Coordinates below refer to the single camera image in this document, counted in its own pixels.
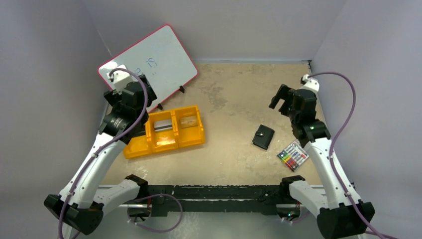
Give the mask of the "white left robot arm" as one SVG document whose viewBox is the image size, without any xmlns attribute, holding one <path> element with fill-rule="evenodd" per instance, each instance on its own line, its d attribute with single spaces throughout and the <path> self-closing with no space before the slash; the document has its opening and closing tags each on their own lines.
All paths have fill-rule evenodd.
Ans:
<svg viewBox="0 0 422 239">
<path fill-rule="evenodd" d="M 58 219 L 58 237 L 65 237 L 63 227 L 80 233 L 91 234 L 103 217 L 125 201 L 137 204 L 148 199 L 147 182 L 129 175 L 104 193 L 98 192 L 112 163 L 134 138 L 145 130 L 147 108 L 157 99 L 143 74 L 126 74 L 122 68 L 110 74 L 114 90 L 104 98 L 111 105 L 111 112 L 100 124 L 94 144 L 70 182 L 58 193 L 50 194 L 44 206 Z"/>
</svg>

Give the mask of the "black leather card holder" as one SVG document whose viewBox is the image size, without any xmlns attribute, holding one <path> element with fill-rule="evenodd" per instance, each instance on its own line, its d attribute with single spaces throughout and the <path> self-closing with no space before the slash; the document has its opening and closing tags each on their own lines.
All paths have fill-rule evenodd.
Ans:
<svg viewBox="0 0 422 239">
<path fill-rule="evenodd" d="M 274 133 L 275 131 L 272 128 L 261 124 L 255 132 L 254 138 L 252 140 L 253 145 L 267 150 L 274 136 Z"/>
</svg>

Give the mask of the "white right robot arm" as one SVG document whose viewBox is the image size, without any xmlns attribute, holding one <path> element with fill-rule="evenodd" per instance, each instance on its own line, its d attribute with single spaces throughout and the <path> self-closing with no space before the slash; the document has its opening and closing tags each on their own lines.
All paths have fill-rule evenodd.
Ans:
<svg viewBox="0 0 422 239">
<path fill-rule="evenodd" d="M 325 239 L 361 239 L 375 214 L 370 202 L 363 202 L 342 169 L 331 148 L 331 135 L 324 122 L 316 118 L 316 89 L 292 89 L 282 84 L 269 105 L 290 119 L 294 137 L 311 158 L 325 194 L 297 176 L 283 178 L 280 198 L 299 201 L 316 218 Z"/>
</svg>

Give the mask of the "yellow three-compartment tray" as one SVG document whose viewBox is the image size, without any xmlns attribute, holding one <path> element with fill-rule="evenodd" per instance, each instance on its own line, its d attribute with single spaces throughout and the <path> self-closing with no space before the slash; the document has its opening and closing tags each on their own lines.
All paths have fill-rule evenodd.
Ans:
<svg viewBox="0 0 422 239">
<path fill-rule="evenodd" d="M 181 128 L 180 118 L 197 116 L 198 126 Z M 154 131 L 154 122 L 171 119 L 173 128 Z M 136 134 L 123 150 L 126 159 L 191 147 L 205 143 L 205 130 L 197 105 L 176 108 L 169 111 L 151 113 L 145 128 Z"/>
</svg>

